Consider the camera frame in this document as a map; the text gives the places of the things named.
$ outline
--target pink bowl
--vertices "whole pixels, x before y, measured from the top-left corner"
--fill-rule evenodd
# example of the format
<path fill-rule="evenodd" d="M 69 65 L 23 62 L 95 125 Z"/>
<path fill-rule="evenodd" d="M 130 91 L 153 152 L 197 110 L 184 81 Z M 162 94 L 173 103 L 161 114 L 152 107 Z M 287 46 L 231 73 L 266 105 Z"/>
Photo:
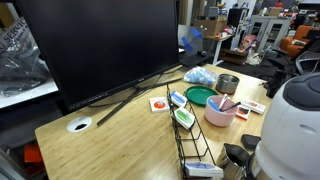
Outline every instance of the pink bowl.
<path fill-rule="evenodd" d="M 219 127 L 226 127 L 229 126 L 233 121 L 234 117 L 236 116 L 236 112 L 238 111 L 238 107 L 231 108 L 225 112 L 218 112 L 214 110 L 208 103 L 208 100 L 211 99 L 219 107 L 222 98 L 222 96 L 208 97 L 206 108 L 204 110 L 204 116 L 211 124 Z M 234 104 L 235 103 L 232 100 L 227 99 L 221 109 L 230 107 Z"/>

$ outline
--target wooden desk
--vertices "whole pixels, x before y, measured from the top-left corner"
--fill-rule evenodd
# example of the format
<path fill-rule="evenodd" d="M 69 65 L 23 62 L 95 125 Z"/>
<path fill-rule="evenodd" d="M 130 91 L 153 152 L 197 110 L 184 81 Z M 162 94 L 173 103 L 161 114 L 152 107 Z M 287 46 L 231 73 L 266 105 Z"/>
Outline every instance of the wooden desk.
<path fill-rule="evenodd" d="M 232 35 L 227 35 L 226 37 L 222 37 L 222 38 L 216 38 L 216 37 L 213 37 L 213 36 L 204 36 L 204 38 L 206 39 L 210 39 L 212 42 L 211 42 L 211 46 L 209 48 L 209 52 L 211 52 L 213 50 L 213 43 L 214 42 L 217 42 L 217 47 L 216 47 L 216 50 L 215 50 L 215 53 L 214 53 L 214 58 L 213 58 L 213 63 L 212 65 L 216 66 L 220 63 L 222 63 L 223 61 L 218 61 L 218 57 L 219 57 L 219 53 L 220 53 L 220 49 L 221 49 L 221 44 L 222 44 L 222 41 L 225 41 L 227 39 L 229 39 L 230 37 L 232 37 Z"/>
<path fill-rule="evenodd" d="M 229 73 L 239 77 L 238 89 L 231 96 L 234 101 L 251 99 L 269 107 L 270 99 L 265 95 L 262 80 L 212 65 L 205 67 L 218 74 Z M 187 69 L 183 68 L 161 79 L 167 81 L 183 77 L 186 72 Z M 190 86 L 194 84 L 180 81 L 170 84 L 170 89 L 183 93 Z M 152 113 L 149 105 L 149 98 L 166 96 L 166 91 L 165 86 L 150 90 L 100 127 L 96 123 L 114 106 L 85 107 L 38 128 L 36 137 L 49 178 L 181 179 L 170 113 Z M 235 118 L 229 127 L 219 128 L 205 119 L 204 107 L 194 105 L 193 108 L 215 160 L 223 143 L 241 145 L 242 134 L 259 136 L 266 114 L 251 113 L 247 121 Z M 93 124 L 78 133 L 68 132 L 67 124 L 82 115 L 91 116 Z"/>

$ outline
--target computer monitor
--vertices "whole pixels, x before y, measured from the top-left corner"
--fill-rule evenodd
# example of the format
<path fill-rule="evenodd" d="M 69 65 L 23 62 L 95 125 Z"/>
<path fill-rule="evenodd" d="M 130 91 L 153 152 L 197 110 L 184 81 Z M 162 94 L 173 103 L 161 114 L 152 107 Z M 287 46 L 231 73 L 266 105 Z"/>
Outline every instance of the computer monitor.
<path fill-rule="evenodd" d="M 175 0 L 17 0 L 70 111 L 179 64 Z"/>

